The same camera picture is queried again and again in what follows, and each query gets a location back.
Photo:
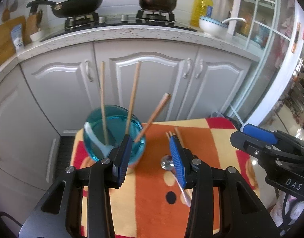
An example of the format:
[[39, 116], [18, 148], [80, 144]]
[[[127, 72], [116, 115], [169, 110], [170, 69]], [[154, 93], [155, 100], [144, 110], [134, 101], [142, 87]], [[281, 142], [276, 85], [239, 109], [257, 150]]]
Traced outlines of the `checkered red orange blanket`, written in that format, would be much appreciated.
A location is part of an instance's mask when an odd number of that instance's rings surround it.
[[110, 191], [116, 237], [183, 237], [189, 209], [173, 174], [160, 162], [169, 151], [167, 132], [178, 131], [184, 146], [211, 167], [234, 166], [250, 187], [258, 184], [249, 156], [235, 149], [230, 136], [235, 126], [225, 118], [154, 123], [139, 162], [128, 170], [119, 189]]

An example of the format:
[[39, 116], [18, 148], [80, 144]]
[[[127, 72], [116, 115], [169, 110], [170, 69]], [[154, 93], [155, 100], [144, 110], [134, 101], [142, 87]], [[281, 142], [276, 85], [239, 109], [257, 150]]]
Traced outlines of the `cabinet door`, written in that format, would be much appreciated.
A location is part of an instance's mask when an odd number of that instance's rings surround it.
[[[93, 82], [88, 80], [89, 61]], [[26, 81], [47, 119], [61, 136], [74, 136], [100, 106], [93, 45], [70, 46], [21, 63]]]
[[170, 101], [157, 121], [178, 116], [198, 47], [179, 42], [123, 40], [97, 42], [97, 63], [105, 63], [105, 103], [129, 107], [138, 62], [141, 63], [133, 114], [145, 123], [165, 93]]
[[15, 67], [0, 83], [0, 169], [47, 190], [54, 179], [59, 140], [20, 67]]

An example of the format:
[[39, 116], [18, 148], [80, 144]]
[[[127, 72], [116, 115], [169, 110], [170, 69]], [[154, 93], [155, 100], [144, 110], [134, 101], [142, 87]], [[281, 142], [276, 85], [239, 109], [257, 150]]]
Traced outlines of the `pale bamboo chopsticks bundle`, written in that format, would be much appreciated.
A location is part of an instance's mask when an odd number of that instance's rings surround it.
[[172, 136], [176, 136], [178, 138], [181, 146], [184, 147], [184, 141], [183, 141], [183, 138], [182, 138], [181, 133], [180, 133], [180, 131], [179, 131], [179, 129], [178, 129], [177, 126], [174, 127], [174, 131], [173, 132], [172, 131], [166, 132], [165, 135], [168, 138], [168, 140], [170, 140], [170, 138]]

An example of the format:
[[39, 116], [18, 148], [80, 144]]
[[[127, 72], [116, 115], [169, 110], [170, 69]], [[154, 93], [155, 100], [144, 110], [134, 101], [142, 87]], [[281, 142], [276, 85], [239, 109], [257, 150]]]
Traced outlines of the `curved brown wooden chopstick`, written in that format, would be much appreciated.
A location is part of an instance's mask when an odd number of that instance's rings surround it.
[[135, 73], [134, 73], [134, 80], [133, 80], [133, 84], [132, 84], [132, 91], [131, 91], [131, 97], [130, 97], [130, 102], [129, 102], [125, 134], [129, 134], [129, 127], [130, 127], [130, 123], [131, 123], [132, 111], [134, 108], [134, 103], [135, 103], [135, 98], [136, 98], [138, 79], [140, 76], [140, 69], [141, 69], [141, 62], [139, 61], [136, 64], [136, 69], [135, 69]]

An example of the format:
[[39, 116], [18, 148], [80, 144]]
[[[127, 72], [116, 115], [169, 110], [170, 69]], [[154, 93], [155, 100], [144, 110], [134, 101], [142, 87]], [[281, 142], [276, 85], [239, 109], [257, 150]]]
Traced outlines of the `far left cabinet door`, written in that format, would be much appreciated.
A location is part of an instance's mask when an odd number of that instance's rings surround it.
[[59, 140], [20, 67], [15, 67], [0, 83], [0, 169], [47, 190], [54, 179]]

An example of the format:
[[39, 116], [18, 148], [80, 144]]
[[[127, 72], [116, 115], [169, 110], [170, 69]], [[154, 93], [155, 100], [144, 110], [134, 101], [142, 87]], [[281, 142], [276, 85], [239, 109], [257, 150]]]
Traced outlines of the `long brown wooden chopstick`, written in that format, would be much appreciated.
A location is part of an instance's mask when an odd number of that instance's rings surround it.
[[144, 125], [143, 129], [139, 132], [139, 134], [135, 138], [134, 143], [138, 143], [141, 140], [141, 138], [145, 135], [147, 130], [150, 128], [151, 124], [159, 116], [159, 114], [162, 112], [163, 108], [167, 105], [170, 99], [171, 99], [171, 94], [165, 93], [162, 99], [160, 100], [159, 104], [153, 111], [152, 115]]

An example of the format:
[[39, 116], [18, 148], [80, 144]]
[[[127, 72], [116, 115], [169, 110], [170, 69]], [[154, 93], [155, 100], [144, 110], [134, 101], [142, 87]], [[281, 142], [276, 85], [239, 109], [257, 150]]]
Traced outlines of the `blue utensil holder cup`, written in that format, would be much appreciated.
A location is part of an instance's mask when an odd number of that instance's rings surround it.
[[[106, 114], [106, 122], [107, 122], [107, 132], [108, 132], [108, 140], [109, 145], [114, 148], [119, 147], [121, 144], [126, 129], [127, 123], [127, 115], [128, 110], [124, 109], [121, 106], [117, 105], [106, 105], [105, 106], [105, 114]], [[105, 144], [104, 132], [103, 132], [103, 121], [101, 115], [101, 108], [97, 108], [90, 113], [85, 122], [89, 122], [93, 129], [95, 136]], [[132, 114], [131, 123], [129, 127], [129, 135], [132, 138], [132, 150], [129, 159], [128, 168], [134, 169], [136, 165], [139, 163], [146, 144], [145, 135], [141, 138], [138, 143], [134, 143], [134, 139], [137, 137], [139, 132], [143, 129], [143, 126], [139, 119]], [[101, 157], [100, 150], [96, 147], [96, 145], [89, 139], [88, 135], [83, 134], [84, 146], [92, 160], [100, 161], [103, 158]]]

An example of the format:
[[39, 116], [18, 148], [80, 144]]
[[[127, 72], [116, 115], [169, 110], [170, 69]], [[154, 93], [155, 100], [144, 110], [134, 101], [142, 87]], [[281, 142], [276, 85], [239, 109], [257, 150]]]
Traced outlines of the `black gas stove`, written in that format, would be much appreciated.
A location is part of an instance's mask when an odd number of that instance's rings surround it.
[[70, 34], [76, 31], [83, 31], [99, 27], [108, 26], [126, 26], [126, 25], [137, 25], [137, 26], [161, 26], [170, 27], [180, 30], [187, 30], [195, 32], [196, 29], [190, 26], [179, 23], [175, 20], [175, 15], [172, 12], [166, 11], [153, 11], [153, 10], [138, 10], [134, 17], [127, 14], [116, 15], [112, 17], [99, 16], [98, 13], [93, 12], [92, 14], [86, 14], [78, 17], [71, 17], [65, 20], [64, 28], [49, 34], [41, 39], [46, 41], [58, 36]]

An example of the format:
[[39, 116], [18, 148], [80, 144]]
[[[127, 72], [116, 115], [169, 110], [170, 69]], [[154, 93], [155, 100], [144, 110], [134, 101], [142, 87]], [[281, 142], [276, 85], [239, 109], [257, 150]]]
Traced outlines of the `yellow oil bottle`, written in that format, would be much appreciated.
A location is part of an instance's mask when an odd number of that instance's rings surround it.
[[199, 27], [199, 18], [202, 16], [211, 18], [212, 10], [212, 0], [194, 0], [190, 24]]

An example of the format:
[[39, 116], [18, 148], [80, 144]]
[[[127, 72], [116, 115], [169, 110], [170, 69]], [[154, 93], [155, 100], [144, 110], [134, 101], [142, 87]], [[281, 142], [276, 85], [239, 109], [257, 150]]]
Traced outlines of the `white blue packet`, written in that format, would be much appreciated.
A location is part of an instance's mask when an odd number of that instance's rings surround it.
[[11, 39], [16, 52], [20, 51], [24, 47], [22, 38], [22, 24], [17, 24], [12, 28]]

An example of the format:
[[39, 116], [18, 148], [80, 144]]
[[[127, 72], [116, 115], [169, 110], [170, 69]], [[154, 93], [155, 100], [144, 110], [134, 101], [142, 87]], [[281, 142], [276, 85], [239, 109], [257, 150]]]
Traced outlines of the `white plastic spoon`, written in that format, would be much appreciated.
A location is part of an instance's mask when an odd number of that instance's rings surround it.
[[88, 135], [89, 139], [96, 145], [96, 147], [100, 150], [101, 157], [108, 157], [110, 151], [114, 148], [111, 145], [103, 144], [94, 134], [91, 124], [89, 122], [85, 122], [84, 131]]

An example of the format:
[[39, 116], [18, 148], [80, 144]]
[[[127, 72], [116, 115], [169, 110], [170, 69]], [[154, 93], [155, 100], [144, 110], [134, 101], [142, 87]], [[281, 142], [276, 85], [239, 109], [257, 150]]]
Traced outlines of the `metal spoon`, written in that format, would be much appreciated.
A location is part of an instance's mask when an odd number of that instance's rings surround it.
[[174, 166], [174, 164], [173, 164], [172, 157], [171, 157], [170, 155], [165, 155], [165, 156], [163, 156], [162, 159], [161, 159], [161, 162], [160, 162], [160, 166], [162, 167], [162, 169], [164, 169], [164, 170], [166, 170], [166, 171], [169, 171], [169, 172], [171, 172], [171, 173], [173, 174], [173, 176], [174, 176], [174, 178], [175, 178], [175, 181], [176, 181], [176, 183], [177, 183], [178, 186], [179, 186], [179, 189], [180, 189], [180, 191], [181, 191], [181, 194], [182, 194], [182, 196], [183, 196], [183, 199], [184, 199], [185, 204], [186, 204], [188, 207], [190, 207], [190, 206], [191, 206], [191, 199], [192, 199], [192, 196], [191, 196], [191, 194], [189, 193], [188, 190], [184, 190], [184, 189], [181, 187], [181, 185], [180, 185], [180, 183], [179, 183], [179, 181], [178, 181], [178, 179], [177, 179], [177, 177], [176, 177], [176, 174], [175, 174], [175, 166]]

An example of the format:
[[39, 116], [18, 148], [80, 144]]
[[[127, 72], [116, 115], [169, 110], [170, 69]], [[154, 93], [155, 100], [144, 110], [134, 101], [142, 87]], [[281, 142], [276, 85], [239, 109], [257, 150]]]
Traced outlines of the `small white bowl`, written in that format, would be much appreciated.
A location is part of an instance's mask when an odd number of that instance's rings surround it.
[[44, 30], [37, 31], [36, 33], [30, 35], [30, 39], [32, 42], [36, 42], [36, 41], [41, 40], [41, 38], [43, 38], [44, 35], [45, 35]]

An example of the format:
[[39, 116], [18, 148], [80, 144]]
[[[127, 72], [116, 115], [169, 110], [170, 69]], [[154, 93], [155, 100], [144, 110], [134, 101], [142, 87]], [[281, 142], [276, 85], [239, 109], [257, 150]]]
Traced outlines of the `wooden cutting board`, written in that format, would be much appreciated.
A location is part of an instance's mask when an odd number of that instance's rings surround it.
[[25, 16], [19, 16], [0, 25], [0, 66], [16, 52], [11, 31], [18, 24], [22, 25], [22, 36], [24, 36], [26, 28]]

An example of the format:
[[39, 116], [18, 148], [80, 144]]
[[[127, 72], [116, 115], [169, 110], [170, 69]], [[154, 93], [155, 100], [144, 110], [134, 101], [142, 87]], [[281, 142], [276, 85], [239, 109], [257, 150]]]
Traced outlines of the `light wooden chopstick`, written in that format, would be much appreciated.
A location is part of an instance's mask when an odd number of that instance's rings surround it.
[[100, 65], [100, 98], [101, 98], [101, 115], [103, 121], [103, 132], [105, 144], [108, 145], [108, 132], [107, 132], [107, 122], [105, 114], [105, 62], [102, 61]]

